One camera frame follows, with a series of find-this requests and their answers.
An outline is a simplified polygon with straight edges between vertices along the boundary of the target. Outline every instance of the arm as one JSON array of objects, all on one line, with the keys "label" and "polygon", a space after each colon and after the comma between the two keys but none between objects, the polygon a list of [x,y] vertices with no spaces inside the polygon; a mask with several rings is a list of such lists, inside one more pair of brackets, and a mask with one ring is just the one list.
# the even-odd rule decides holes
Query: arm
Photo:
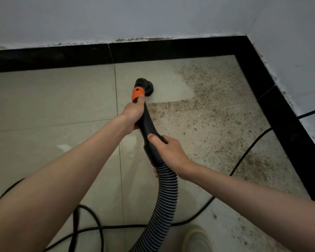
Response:
[{"label": "arm", "polygon": [[168,136],[164,138],[168,144],[164,144],[155,135],[148,136],[164,162],[181,178],[201,186],[288,249],[315,251],[314,201],[245,182],[198,165],[185,155],[177,140]]},{"label": "arm", "polygon": [[142,116],[144,97],[92,137],[19,183],[0,200],[0,251],[43,251],[83,199],[122,138]]}]

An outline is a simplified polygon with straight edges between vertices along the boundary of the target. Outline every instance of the black tile border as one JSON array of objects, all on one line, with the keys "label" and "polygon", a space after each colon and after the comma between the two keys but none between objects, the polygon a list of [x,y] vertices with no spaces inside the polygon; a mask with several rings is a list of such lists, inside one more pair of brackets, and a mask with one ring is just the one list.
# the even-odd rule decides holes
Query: black tile border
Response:
[{"label": "black tile border", "polygon": [[315,144],[247,36],[0,50],[0,72],[235,55],[262,111],[315,201]]}]

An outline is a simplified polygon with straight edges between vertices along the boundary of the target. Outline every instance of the person's right arm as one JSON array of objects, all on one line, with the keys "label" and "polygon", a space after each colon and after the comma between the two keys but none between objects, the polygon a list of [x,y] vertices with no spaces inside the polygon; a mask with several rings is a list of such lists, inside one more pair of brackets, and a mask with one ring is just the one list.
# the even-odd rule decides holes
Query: person's right arm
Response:
[{"label": "person's right arm", "polygon": [[190,160],[178,140],[148,135],[162,159],[180,178],[226,203],[292,251],[315,251],[315,202],[242,181]]}]

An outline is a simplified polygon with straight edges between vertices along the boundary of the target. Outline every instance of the beige tile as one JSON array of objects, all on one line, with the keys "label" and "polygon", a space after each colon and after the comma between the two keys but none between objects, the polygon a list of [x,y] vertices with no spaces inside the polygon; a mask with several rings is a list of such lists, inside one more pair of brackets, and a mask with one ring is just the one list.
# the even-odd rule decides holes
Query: beige tile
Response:
[{"label": "beige tile", "polygon": [[0,131],[115,116],[113,64],[0,73]]},{"label": "beige tile", "polygon": [[141,77],[154,85],[152,114],[255,102],[235,56],[119,63],[115,73],[119,113]]},{"label": "beige tile", "polygon": [[[194,161],[226,174],[230,173],[257,136],[270,127],[256,103],[153,114],[152,119],[157,130],[178,139]],[[147,223],[155,206],[158,181],[144,153],[143,139],[139,132],[135,131],[124,138],[120,154],[125,224]],[[273,133],[258,142],[235,176],[308,198]],[[210,197],[197,185],[179,179],[179,198],[174,221],[193,216]],[[273,251],[271,248],[280,247],[247,220],[239,220],[239,214],[227,208],[216,200],[189,225],[173,227],[160,251],[177,251],[184,233],[191,225],[205,228],[217,251]],[[254,236],[243,233],[244,227],[241,226],[252,230]],[[142,231],[125,231],[126,250],[134,244]]]},{"label": "beige tile", "polygon": [[[83,142],[106,123],[105,120],[0,132],[0,195],[14,182],[54,160],[65,150]],[[96,213],[102,225],[123,224],[119,148],[106,162],[81,203]],[[85,210],[81,210],[80,228],[92,226],[96,226],[92,217]],[[71,232],[72,219],[70,217],[53,242]],[[123,230],[106,230],[104,235],[106,251],[124,252]],[[52,251],[67,251],[69,241],[70,239]],[[79,235],[77,251],[98,251],[99,249],[98,231]]]}]

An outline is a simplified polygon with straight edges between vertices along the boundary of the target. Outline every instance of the power cord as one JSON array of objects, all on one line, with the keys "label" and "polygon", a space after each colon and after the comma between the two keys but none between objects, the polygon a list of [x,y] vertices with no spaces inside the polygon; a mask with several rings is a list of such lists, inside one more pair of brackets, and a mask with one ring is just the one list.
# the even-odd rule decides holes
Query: power cord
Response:
[{"label": "power cord", "polygon": [[[315,110],[308,112],[306,114],[300,115],[297,118],[301,119],[301,118],[305,118],[308,117],[310,115],[315,114]],[[254,147],[254,145],[269,131],[272,131],[273,128],[270,127],[267,130],[265,130],[261,135],[258,136],[258,138],[256,138],[256,140],[251,144],[251,146],[245,151],[245,153],[243,154],[243,156],[239,159],[238,163],[235,165],[235,167],[232,169],[230,176],[232,176],[235,171],[237,170],[238,166],[240,165],[240,163],[243,161],[243,159],[246,157],[246,155],[250,152],[250,150]],[[18,183],[20,183],[23,179],[19,180],[18,182],[15,182],[12,186],[10,186],[1,196],[0,199],[7,194],[14,186],[16,186]],[[181,221],[181,222],[176,222],[176,223],[172,223],[171,226],[179,226],[179,225],[185,225],[188,224],[189,222],[193,221],[195,218],[197,218],[209,205],[210,203],[212,203],[212,201],[215,199],[215,197],[211,197],[210,200],[192,217],[190,217],[187,220]],[[79,225],[79,209],[84,209],[87,212],[90,213],[90,215],[93,217],[93,219],[96,221],[97,226],[96,227],[89,227],[89,228],[84,228],[81,230],[78,230],[78,225]],[[65,237],[63,237],[62,239],[60,239],[59,241],[55,242],[54,244],[50,245],[49,247],[47,247],[44,252],[54,248],[55,246],[57,246],[58,244],[60,244],[61,242],[65,241],[66,239],[71,238],[71,242],[69,245],[69,250],[68,252],[74,252],[76,249],[76,244],[78,241],[78,234],[80,233],[84,233],[84,232],[88,232],[88,231],[93,231],[93,230],[99,230],[99,234],[100,234],[100,241],[101,241],[101,252],[104,252],[104,235],[103,235],[103,230],[104,229],[122,229],[122,228],[145,228],[147,225],[105,225],[102,226],[98,217],[96,216],[96,214],[93,212],[93,210],[91,210],[89,207],[84,206],[79,204],[77,206],[77,208],[74,210],[74,212],[72,213],[73,216],[73,232]]]}]

